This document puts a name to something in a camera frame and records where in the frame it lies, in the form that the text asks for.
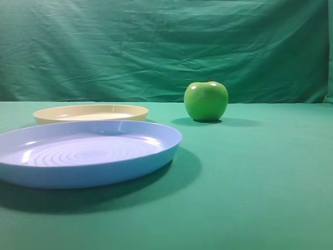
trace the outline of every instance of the green cloth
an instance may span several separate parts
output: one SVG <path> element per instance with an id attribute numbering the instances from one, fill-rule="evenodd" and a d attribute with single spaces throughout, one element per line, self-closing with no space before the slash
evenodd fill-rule
<path id="1" fill-rule="evenodd" d="M 329 45 L 333 46 L 333 0 L 328 0 L 328 13 L 329 13 Z M 328 94 L 325 101 L 333 103 L 333 49 L 329 51 L 329 78 L 328 78 Z"/>
<path id="2" fill-rule="evenodd" d="M 326 0 L 1 0 L 0 101 L 322 102 Z"/>
<path id="3" fill-rule="evenodd" d="M 0 132 L 63 104 L 0 103 Z M 1 249 L 333 249 L 330 104 L 231 104 L 216 124 L 182 103 L 134 105 L 182 132 L 172 164 L 97 189 L 0 182 Z"/>

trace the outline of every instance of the green backdrop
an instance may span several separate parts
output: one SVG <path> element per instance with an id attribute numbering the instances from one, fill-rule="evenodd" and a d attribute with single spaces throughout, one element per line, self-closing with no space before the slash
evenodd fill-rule
<path id="1" fill-rule="evenodd" d="M 329 12 L 329 41 L 333 45 L 333 0 L 328 0 Z M 329 53 L 329 81 L 328 81 L 328 94 L 325 101 L 333 103 L 333 50 Z"/>
<path id="2" fill-rule="evenodd" d="M 232 103 L 322 102 L 327 0 L 0 0 L 0 101 L 181 102 L 209 76 Z"/>

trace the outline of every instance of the green apple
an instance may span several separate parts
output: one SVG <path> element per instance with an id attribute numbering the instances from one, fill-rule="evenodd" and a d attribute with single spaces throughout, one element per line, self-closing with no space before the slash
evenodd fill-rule
<path id="1" fill-rule="evenodd" d="M 218 82 L 191 83 L 184 95 L 189 116 L 195 121 L 217 121 L 227 109 L 229 95 Z"/>

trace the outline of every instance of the blue plate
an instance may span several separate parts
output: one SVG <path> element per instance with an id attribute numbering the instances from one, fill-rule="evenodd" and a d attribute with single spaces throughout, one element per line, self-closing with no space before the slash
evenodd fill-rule
<path id="1" fill-rule="evenodd" d="M 179 131 L 142 121 L 63 122 L 0 134 L 0 179 L 46 189 L 134 179 L 170 162 Z"/>

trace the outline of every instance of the plate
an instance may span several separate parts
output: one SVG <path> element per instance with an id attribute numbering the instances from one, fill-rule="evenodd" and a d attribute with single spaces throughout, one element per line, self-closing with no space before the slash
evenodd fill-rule
<path id="1" fill-rule="evenodd" d="M 144 107 L 112 104 L 55 107 L 33 113 L 37 124 L 90 120 L 145 121 L 147 115 L 148 109 Z"/>
<path id="2" fill-rule="evenodd" d="M 142 121 L 81 121 L 0 134 L 0 179 L 45 189 L 102 186 L 138 178 L 170 162 L 182 139 Z"/>

